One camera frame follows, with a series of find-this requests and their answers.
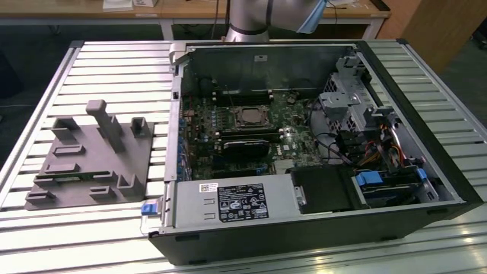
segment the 3d printed holder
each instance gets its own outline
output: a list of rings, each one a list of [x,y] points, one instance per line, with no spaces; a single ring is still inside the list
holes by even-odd
[[[130,124],[119,124],[106,108],[104,100],[91,100],[86,106],[98,126],[56,119],[56,139],[26,198],[27,210],[145,199],[154,123],[132,118]]]

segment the floor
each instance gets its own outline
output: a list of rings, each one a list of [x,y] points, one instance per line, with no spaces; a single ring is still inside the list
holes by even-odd
[[[225,34],[222,27],[215,36]],[[275,39],[302,38],[302,35],[273,30]],[[177,39],[210,38],[209,26],[175,26]],[[120,41],[161,40],[159,26],[63,26],[59,35],[52,35],[47,26],[2,26],[0,50],[4,52],[24,83],[24,91],[0,99],[0,166],[3,165],[35,106],[50,84],[51,77],[72,40]],[[487,51],[469,42],[441,75],[453,91],[466,103],[481,121],[487,124]]]

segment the cpu socket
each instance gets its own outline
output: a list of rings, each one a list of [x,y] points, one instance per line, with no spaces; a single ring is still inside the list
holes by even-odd
[[[235,108],[235,126],[238,128],[267,128],[271,127],[266,107],[238,107]]]

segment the wooden cabinet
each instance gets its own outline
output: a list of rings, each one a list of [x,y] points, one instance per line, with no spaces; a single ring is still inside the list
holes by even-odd
[[[487,0],[383,0],[391,8],[378,38],[405,38],[441,73],[487,17]]]

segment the green circuit board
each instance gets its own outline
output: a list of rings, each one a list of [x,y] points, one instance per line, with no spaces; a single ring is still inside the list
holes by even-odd
[[[290,92],[275,92],[274,100],[261,106],[219,107],[210,98],[191,98],[185,103],[187,119],[187,135],[193,180],[218,179],[229,173],[242,176],[277,174],[274,163],[293,160],[297,167],[315,166],[323,163],[318,148],[313,141],[310,128],[305,123],[310,111],[310,100],[298,99],[289,102]],[[218,150],[217,132],[239,130],[239,109],[253,109],[266,112],[266,122],[262,128],[279,128],[282,137],[271,142],[265,157],[253,161],[227,161]]]

